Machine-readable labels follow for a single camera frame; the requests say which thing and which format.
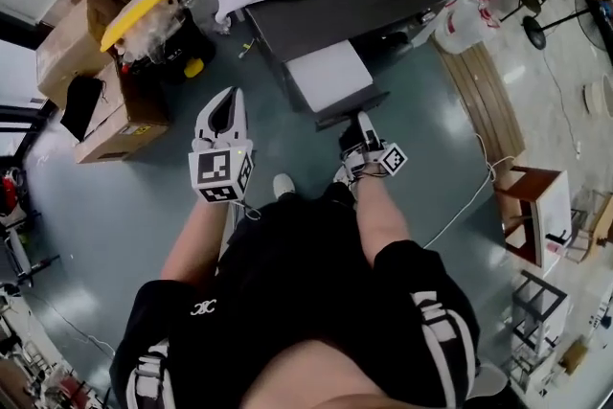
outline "metal stand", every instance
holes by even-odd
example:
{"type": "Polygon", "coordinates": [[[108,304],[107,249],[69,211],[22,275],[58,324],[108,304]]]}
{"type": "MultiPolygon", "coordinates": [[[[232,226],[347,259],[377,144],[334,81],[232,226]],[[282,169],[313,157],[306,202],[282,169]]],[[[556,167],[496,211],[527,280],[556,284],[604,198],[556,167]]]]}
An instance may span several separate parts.
{"type": "Polygon", "coordinates": [[[590,12],[589,9],[584,9],[583,11],[575,12],[573,14],[567,15],[562,19],[559,19],[556,22],[548,24],[547,26],[542,26],[538,24],[538,21],[534,17],[526,16],[524,17],[523,26],[524,31],[526,32],[526,36],[530,40],[530,42],[534,45],[537,50],[543,50],[545,46],[547,46],[546,36],[543,33],[545,30],[549,28],[553,28],[559,24],[565,23],[566,21],[570,21],[571,19],[575,19],[580,15],[584,15],[590,12]]]}
{"type": "Polygon", "coordinates": [[[537,369],[550,359],[559,342],[566,318],[562,304],[567,295],[528,271],[521,275],[525,282],[512,294],[513,340],[507,366],[510,377],[526,391],[535,382],[537,369]]]}

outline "shoe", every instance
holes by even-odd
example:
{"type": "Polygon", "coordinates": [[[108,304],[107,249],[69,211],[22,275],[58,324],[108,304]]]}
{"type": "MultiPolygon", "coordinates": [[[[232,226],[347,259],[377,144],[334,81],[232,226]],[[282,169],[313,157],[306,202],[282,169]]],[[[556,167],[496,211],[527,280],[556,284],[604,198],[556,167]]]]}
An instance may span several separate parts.
{"type": "Polygon", "coordinates": [[[286,193],[296,193],[296,187],[294,181],[287,174],[277,174],[272,180],[272,191],[275,198],[279,200],[286,193]]]}
{"type": "Polygon", "coordinates": [[[351,181],[349,180],[349,175],[347,174],[347,170],[345,166],[341,166],[338,168],[338,171],[334,175],[334,179],[332,179],[334,183],[343,183],[348,188],[350,187],[351,181]]]}

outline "floor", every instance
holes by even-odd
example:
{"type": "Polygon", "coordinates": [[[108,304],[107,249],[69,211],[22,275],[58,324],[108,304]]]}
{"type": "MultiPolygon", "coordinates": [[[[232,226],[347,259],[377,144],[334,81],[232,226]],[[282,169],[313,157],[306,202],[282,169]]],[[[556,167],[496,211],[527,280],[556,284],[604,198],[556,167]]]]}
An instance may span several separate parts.
{"type": "MultiPolygon", "coordinates": [[[[575,0],[548,0],[538,21],[545,26],[574,11],[575,0]]],[[[524,135],[526,160],[534,167],[568,170],[571,196],[611,191],[613,120],[589,115],[582,96],[583,85],[611,76],[611,61],[587,40],[577,19],[548,31],[547,47],[536,50],[521,26],[528,14],[522,9],[486,43],[524,135]]]]}
{"type": "MultiPolygon", "coordinates": [[[[548,0],[538,20],[544,26],[574,11],[575,0],[548,0]]],[[[602,202],[592,190],[613,191],[613,119],[588,114],[582,88],[602,80],[602,74],[611,77],[611,61],[587,40],[577,19],[548,31],[547,47],[536,50],[521,26],[525,15],[529,13],[524,9],[505,21],[499,34],[486,43],[526,142],[521,164],[568,170],[574,206],[592,211],[602,202]]],[[[568,292],[573,305],[579,307],[591,272],[604,264],[611,267],[610,261],[596,259],[581,265],[562,260],[547,280],[568,292]]],[[[572,331],[573,326],[567,326],[567,341],[574,340],[570,339],[572,331]]],[[[528,394],[530,407],[597,407],[613,384],[611,339],[610,332],[596,335],[578,371],[557,380],[545,398],[528,394]]]]}
{"type": "MultiPolygon", "coordinates": [[[[32,254],[59,253],[61,261],[37,278],[33,293],[38,298],[26,294],[26,299],[63,356],[102,393],[108,386],[109,349],[84,346],[87,341],[58,313],[117,347],[137,289],[157,277],[195,202],[187,153],[196,115],[212,95],[231,84],[245,92],[257,149],[250,204],[273,198],[277,172],[289,172],[301,193],[315,196],[338,167],[336,140],[342,127],[316,133],[308,115],[290,112],[257,51],[237,58],[241,44],[250,39],[241,26],[230,37],[216,39],[218,55],[206,73],[168,90],[171,130],[134,158],[76,165],[71,137],[57,121],[27,158],[34,205],[42,213],[32,254]]],[[[483,156],[431,46],[406,55],[376,83],[392,96],[370,113],[375,127],[409,157],[388,187],[415,240],[424,244],[483,183],[483,156]]],[[[432,245],[477,311],[481,353],[497,362],[509,352],[501,319],[510,302],[512,268],[502,242],[499,212],[487,184],[432,245]]]]}

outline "red object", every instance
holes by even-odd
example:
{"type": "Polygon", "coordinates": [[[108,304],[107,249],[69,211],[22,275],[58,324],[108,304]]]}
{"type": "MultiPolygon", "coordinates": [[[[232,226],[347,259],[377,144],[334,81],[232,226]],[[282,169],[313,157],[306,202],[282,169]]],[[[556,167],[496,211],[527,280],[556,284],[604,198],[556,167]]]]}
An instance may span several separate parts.
{"type": "Polygon", "coordinates": [[[4,186],[4,199],[7,202],[7,207],[13,211],[17,206],[17,188],[12,179],[6,175],[2,177],[2,185],[4,186]]]}

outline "black shorts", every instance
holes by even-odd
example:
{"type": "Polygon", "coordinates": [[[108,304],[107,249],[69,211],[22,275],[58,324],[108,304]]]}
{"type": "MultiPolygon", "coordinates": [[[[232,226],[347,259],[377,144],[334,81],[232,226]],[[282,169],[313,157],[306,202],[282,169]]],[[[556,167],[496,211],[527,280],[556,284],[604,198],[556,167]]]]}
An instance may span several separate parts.
{"type": "Polygon", "coordinates": [[[388,245],[370,267],[341,187],[315,201],[289,197],[263,207],[261,220],[243,220],[205,294],[177,282],[141,288],[111,370],[123,407],[138,356],[164,338],[179,409],[238,407],[275,355],[307,339],[346,354],[391,398],[463,403],[479,337],[468,300],[439,255],[412,241],[388,245]],[[443,340],[436,355],[433,335],[443,340]]]}

